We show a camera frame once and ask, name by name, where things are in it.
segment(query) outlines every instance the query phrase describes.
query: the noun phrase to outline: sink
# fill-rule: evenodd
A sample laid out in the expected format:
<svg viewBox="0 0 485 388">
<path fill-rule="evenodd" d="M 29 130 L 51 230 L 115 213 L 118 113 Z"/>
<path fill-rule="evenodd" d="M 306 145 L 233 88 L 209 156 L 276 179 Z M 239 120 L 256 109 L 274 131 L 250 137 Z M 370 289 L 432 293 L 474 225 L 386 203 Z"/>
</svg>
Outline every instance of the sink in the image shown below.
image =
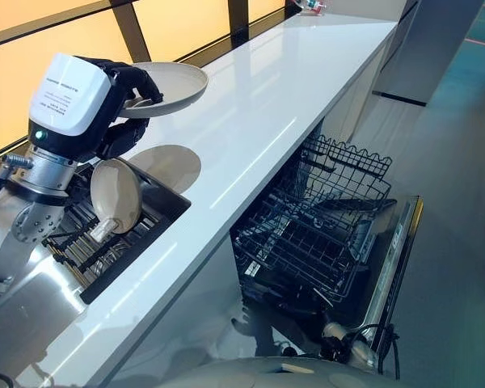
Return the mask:
<svg viewBox="0 0 485 388">
<path fill-rule="evenodd" d="M 100 244 L 90 236 L 99 220 L 90 199 L 93 166 L 86 164 L 76 171 L 70 183 L 74 203 L 65 209 L 60 226 L 43 241 L 54 259 L 82 286 L 80 298 L 86 304 L 99 296 L 190 206 L 188 200 L 155 178 L 123 162 L 137 175 L 142 197 L 141 215 L 130 231 L 110 234 Z"/>
</svg>

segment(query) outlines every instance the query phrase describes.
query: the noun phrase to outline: small object on counter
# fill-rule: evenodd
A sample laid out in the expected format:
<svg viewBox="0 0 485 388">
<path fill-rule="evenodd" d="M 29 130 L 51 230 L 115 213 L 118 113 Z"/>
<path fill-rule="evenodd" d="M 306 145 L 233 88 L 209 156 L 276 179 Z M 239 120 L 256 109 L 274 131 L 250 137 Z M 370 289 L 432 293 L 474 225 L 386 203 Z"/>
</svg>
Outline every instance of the small object on counter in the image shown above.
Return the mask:
<svg viewBox="0 0 485 388">
<path fill-rule="evenodd" d="M 125 233 L 134 227 L 141 212 L 137 176 L 118 159 L 100 162 L 91 176 L 91 203 L 99 224 L 90 232 L 100 243 L 110 233 Z"/>
<path fill-rule="evenodd" d="M 323 0 L 291 0 L 303 11 L 311 14 L 321 15 L 327 8 L 327 2 Z"/>
</svg>

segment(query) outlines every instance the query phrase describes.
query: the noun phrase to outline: black wire rack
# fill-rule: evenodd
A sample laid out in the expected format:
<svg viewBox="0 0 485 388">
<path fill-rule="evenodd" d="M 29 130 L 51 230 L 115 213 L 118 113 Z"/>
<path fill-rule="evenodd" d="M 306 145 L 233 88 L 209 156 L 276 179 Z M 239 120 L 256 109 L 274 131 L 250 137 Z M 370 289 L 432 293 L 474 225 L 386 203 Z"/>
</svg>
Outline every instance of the black wire rack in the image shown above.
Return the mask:
<svg viewBox="0 0 485 388">
<path fill-rule="evenodd" d="M 233 229 L 239 273 L 283 272 L 340 302 L 390 191 L 390 158 L 309 137 Z"/>
</svg>

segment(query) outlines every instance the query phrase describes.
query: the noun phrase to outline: bottle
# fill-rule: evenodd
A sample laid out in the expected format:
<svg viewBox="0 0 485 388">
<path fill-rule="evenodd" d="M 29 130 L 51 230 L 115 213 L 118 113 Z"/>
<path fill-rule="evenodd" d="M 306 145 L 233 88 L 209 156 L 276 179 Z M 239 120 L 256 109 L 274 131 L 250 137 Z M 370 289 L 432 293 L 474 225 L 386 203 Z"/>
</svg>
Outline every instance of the bottle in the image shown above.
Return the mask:
<svg viewBox="0 0 485 388">
<path fill-rule="evenodd" d="M 316 15 L 321 15 L 327 8 L 326 2 L 323 0 L 291 0 L 304 11 L 314 12 Z"/>
</svg>

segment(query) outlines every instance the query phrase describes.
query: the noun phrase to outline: window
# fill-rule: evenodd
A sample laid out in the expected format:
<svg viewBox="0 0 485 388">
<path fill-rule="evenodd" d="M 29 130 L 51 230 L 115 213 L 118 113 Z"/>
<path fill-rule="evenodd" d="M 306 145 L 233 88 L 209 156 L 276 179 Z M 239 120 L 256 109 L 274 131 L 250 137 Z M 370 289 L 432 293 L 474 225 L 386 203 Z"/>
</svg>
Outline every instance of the window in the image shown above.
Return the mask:
<svg viewBox="0 0 485 388">
<path fill-rule="evenodd" d="M 29 102 L 54 53 L 130 62 L 112 11 L 0 45 L 0 149 L 27 135 Z"/>
<path fill-rule="evenodd" d="M 91 2 L 93 0 L 0 0 L 0 31 Z"/>
<path fill-rule="evenodd" d="M 230 33 L 226 0 L 134 2 L 152 61 L 174 61 Z"/>
<path fill-rule="evenodd" d="M 255 22 L 267 14 L 282 8 L 284 0 L 248 0 L 248 19 Z"/>
</svg>

